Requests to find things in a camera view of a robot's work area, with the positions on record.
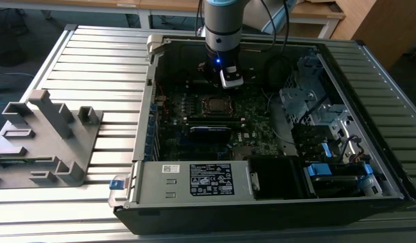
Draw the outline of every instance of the slotted aluminum surface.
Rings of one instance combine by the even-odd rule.
[[[74,31],[65,30],[58,38],[21,101],[30,89],[48,89],[50,99],[64,102],[69,109],[89,105],[104,111],[88,175],[77,188],[0,190],[0,242],[254,241],[282,237],[307,242],[304,235],[318,236],[311,241],[326,242],[332,240],[327,236],[332,233],[335,242],[366,239],[369,233],[386,240],[399,235],[416,237],[416,232],[409,232],[416,231],[416,206],[343,227],[167,236],[136,236],[128,232],[106,205],[108,181],[129,172],[148,65],[144,45],[152,33],[192,34],[78,26]],[[369,52],[351,41],[308,38],[291,38],[291,41],[327,46],[416,183],[416,110]],[[117,191],[116,199],[124,198],[125,192]]]

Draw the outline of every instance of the white sticker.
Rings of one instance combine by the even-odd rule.
[[[135,8],[135,4],[116,4],[117,7]]]
[[[163,173],[179,173],[179,165],[161,165]]]

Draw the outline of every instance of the wooden table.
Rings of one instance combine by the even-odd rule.
[[[152,15],[195,17],[197,0],[140,0],[137,8],[141,28],[149,28]],[[322,25],[316,38],[328,38],[343,18],[344,14],[332,12],[326,3],[303,2],[294,7],[290,22]]]
[[[195,17],[197,0],[0,0],[1,8],[40,9],[76,12],[136,14],[143,29],[151,28],[151,16]],[[291,12],[291,23],[318,24],[318,38],[328,38],[343,13],[332,12],[326,4],[303,2]]]
[[[0,8],[137,14],[140,0],[0,0]]]

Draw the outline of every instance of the power supply label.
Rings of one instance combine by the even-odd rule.
[[[229,164],[189,165],[192,196],[234,195]]]

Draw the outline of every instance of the table leg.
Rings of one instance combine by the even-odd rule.
[[[41,10],[40,12],[42,13],[44,19],[50,19],[50,10]]]
[[[338,19],[328,19],[316,38],[328,39],[338,24]]]
[[[152,26],[151,13],[148,9],[139,9],[140,28],[149,29]]]
[[[135,14],[125,14],[125,18],[127,18],[128,27],[136,28],[135,27],[135,22],[136,22]]]

